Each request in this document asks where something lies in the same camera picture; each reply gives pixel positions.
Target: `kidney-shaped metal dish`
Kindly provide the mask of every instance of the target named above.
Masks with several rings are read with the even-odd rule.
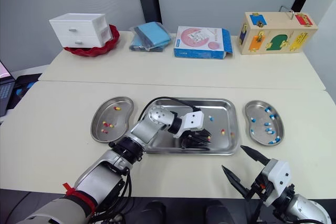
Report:
[[[250,101],[245,105],[248,134],[260,144],[274,146],[284,139],[284,125],[276,109],[263,101]]]
[[[128,120],[133,108],[133,101],[128,97],[115,97],[103,103],[91,123],[94,140],[108,143],[121,138],[128,130]]]

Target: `colorful lock board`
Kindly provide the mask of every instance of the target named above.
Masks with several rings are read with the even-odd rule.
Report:
[[[243,55],[300,52],[317,29],[306,13],[246,12],[238,48]]]

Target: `metal handle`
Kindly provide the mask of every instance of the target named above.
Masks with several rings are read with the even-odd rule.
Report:
[[[284,5],[282,5],[282,6],[280,7],[280,9],[279,9],[279,12],[280,12],[281,9],[283,9],[283,8],[287,9],[290,13],[292,13],[292,17],[291,17],[290,19],[293,19],[293,18],[294,18],[294,11],[293,11],[292,9],[290,9],[290,8],[288,8],[288,7],[284,6]]]

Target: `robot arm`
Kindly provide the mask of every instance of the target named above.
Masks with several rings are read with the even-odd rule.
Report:
[[[241,148],[255,161],[265,165],[250,190],[240,183],[240,179],[233,172],[222,166],[230,183],[246,200],[250,200],[254,194],[257,194],[266,207],[274,206],[274,216],[283,222],[296,223],[298,220],[316,220],[315,223],[331,224],[327,211],[321,205],[307,200],[300,194],[295,194],[293,184],[287,187],[291,179],[288,162],[274,158],[268,159],[248,146],[242,145]]]
[[[204,114],[193,111],[182,117],[162,106],[154,106],[132,129],[128,130],[117,144],[110,143],[106,151],[75,182],[74,188],[66,183],[65,197],[46,204],[20,224],[82,224],[113,218],[113,203],[118,200],[122,188],[130,184],[129,172],[136,161],[140,161],[143,151],[157,135],[168,130],[178,138],[183,133],[196,136],[197,141],[209,142],[210,134],[203,129]]]

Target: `stainless steel tray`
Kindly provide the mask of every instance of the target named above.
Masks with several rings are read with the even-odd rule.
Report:
[[[157,137],[147,145],[147,153],[231,155],[236,152],[239,146],[238,124],[235,106],[230,101],[203,98],[179,99],[201,108],[205,115],[204,128],[212,135],[211,143],[206,145],[206,150],[204,148],[182,148],[181,139],[173,138],[172,134],[167,131],[160,131]],[[190,107],[168,99],[156,100],[148,109],[153,105],[161,105],[176,112],[178,116],[192,112]]]
[[[115,97],[103,103],[91,122],[91,135],[97,142],[118,140],[128,130],[128,120],[133,112],[133,101],[128,97]]]
[[[278,145],[282,142],[285,134],[284,125],[279,113],[273,106],[263,101],[250,101],[245,105],[245,114],[249,124],[248,135],[254,141],[269,146]],[[274,134],[268,134],[267,128],[272,128]]]

